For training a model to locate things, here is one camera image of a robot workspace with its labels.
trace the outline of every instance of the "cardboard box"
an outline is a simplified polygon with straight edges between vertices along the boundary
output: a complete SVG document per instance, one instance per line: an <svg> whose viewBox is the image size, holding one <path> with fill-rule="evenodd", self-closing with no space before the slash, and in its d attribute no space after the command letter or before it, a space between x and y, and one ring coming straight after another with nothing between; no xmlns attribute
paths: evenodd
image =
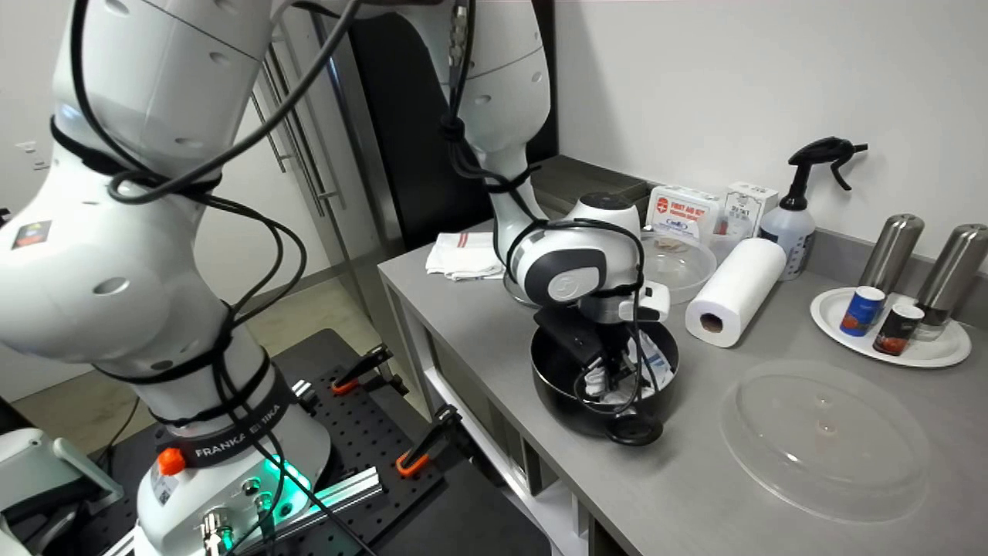
<svg viewBox="0 0 988 556"><path fill-rule="evenodd" d="M724 194L715 235L743 240L760 235L763 216L779 204L779 192L767 185L735 183Z"/></svg>
<svg viewBox="0 0 988 556"><path fill-rule="evenodd" d="M645 222L661 235L708 244L719 204L724 194L695 185L651 183Z"/></svg>

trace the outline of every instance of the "clear plastic lid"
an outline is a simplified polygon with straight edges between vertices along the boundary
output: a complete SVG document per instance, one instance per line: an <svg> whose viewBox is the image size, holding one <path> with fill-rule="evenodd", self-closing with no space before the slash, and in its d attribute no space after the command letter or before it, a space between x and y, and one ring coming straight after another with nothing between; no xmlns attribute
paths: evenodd
<svg viewBox="0 0 988 556"><path fill-rule="evenodd" d="M808 512L885 522L926 492L919 422L888 391L838 366L771 365L735 387L724 428L763 488Z"/></svg>
<svg viewBox="0 0 988 556"><path fill-rule="evenodd" d="M690 301L717 272L717 256L687 238L651 235L645 240L645 276L670 287L673 301Z"/></svg>

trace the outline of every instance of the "metal canister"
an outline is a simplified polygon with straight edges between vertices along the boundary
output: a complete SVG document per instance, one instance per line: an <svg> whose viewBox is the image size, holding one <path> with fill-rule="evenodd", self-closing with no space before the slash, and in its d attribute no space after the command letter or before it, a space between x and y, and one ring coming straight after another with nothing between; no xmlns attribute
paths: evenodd
<svg viewBox="0 0 988 556"><path fill-rule="evenodd" d="M877 244L867 256L867 265L865 265L860 284L894 292L919 235L922 235L919 216L894 212L884 226L884 235L877 238Z"/></svg>
<svg viewBox="0 0 988 556"><path fill-rule="evenodd" d="M926 284L919 287L922 324L936 326L964 298L968 287L977 280L983 260L988 256L988 226L957 226L945 251L934 263Z"/></svg>

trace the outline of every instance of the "metal bowl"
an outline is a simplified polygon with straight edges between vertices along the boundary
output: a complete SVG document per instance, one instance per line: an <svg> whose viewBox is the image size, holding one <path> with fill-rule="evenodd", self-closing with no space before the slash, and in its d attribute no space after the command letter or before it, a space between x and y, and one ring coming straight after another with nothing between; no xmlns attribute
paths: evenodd
<svg viewBox="0 0 988 556"><path fill-rule="evenodd" d="M664 324L638 324L675 374L680 347ZM673 383L631 405L607 405L575 391L585 366L547 334L531 340L531 375L545 405L570 428L618 445L651 445L661 434L661 412Z"/></svg>

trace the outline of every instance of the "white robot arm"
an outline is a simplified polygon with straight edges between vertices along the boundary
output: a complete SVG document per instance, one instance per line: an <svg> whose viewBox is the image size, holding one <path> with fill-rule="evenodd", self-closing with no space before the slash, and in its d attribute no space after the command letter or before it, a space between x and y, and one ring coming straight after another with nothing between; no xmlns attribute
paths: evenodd
<svg viewBox="0 0 988 556"><path fill-rule="evenodd" d="M531 4L410 4L378 9L400 9L422 34L458 105L454 164L492 185L509 275L540 306L582 301L601 324L634 317L631 298L644 287L637 212L585 204L568 222L547 222L529 183L525 142L550 113ZM290 466L316 484L332 458L328 428L236 326L192 256L283 6L76 0L57 69L53 169L0 228L0 343L129 383L167 427L170 453L184 453L180 466L158 460L138 484L136 552L198 552L198 524L216 512L248 532L258 509L240 499L245 482L273 495ZM325 6L339 13L339 26L360 9Z"/></svg>

